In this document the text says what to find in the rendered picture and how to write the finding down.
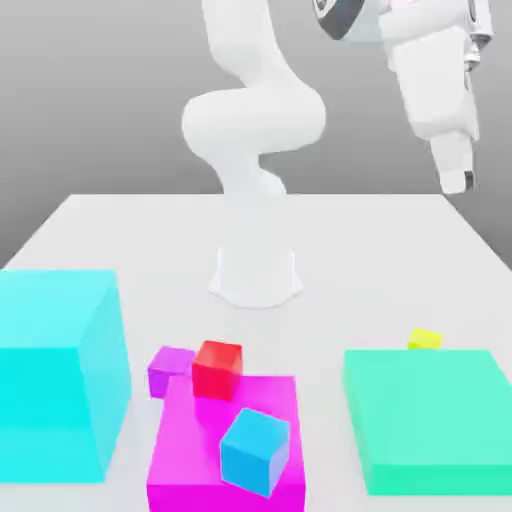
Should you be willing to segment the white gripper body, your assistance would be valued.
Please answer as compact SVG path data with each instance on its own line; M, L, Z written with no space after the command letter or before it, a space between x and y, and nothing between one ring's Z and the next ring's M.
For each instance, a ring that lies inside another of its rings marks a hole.
M441 30L390 51L413 132L429 140L461 132L479 139L476 102L466 74L463 30Z

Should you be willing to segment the small yellow cube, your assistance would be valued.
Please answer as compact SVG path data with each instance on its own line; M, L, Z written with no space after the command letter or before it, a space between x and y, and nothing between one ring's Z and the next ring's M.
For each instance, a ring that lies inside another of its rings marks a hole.
M438 350L442 346L443 335L422 328L414 328L409 340L409 350Z

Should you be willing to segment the small blue cube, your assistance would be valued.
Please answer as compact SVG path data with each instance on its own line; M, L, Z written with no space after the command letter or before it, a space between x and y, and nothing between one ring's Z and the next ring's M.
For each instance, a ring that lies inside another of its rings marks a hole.
M269 499L288 463L291 425L242 408L219 442L221 479Z

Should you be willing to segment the large cyan box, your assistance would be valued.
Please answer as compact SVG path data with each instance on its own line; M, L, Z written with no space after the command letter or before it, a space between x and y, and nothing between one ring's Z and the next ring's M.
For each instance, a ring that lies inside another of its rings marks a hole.
M114 271L0 271L0 483L104 481L131 391Z

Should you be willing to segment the large magenta box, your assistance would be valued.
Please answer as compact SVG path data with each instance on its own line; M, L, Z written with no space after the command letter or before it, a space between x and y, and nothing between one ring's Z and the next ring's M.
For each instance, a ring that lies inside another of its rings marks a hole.
M221 479L219 442L242 408L291 425L289 460L269 499ZM172 378L147 477L150 512L305 512L305 494L294 378L244 376L231 401L195 397L191 378Z

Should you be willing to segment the large mint green box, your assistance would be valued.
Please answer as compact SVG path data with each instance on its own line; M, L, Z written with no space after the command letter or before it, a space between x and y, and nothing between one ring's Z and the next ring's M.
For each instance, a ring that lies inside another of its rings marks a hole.
M487 350L348 350L371 496L512 496L512 383Z

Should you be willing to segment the small purple cube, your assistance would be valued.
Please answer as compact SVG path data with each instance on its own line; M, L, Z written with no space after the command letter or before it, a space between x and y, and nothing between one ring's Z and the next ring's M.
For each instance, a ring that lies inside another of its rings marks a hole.
M147 369L150 396L163 399L172 377L190 376L195 355L190 349L162 346Z

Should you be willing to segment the small red cube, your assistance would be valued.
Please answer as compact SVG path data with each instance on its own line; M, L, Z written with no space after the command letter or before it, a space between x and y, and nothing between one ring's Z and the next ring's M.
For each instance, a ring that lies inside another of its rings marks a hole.
M192 362L193 394L231 401L242 373L241 345L205 340Z

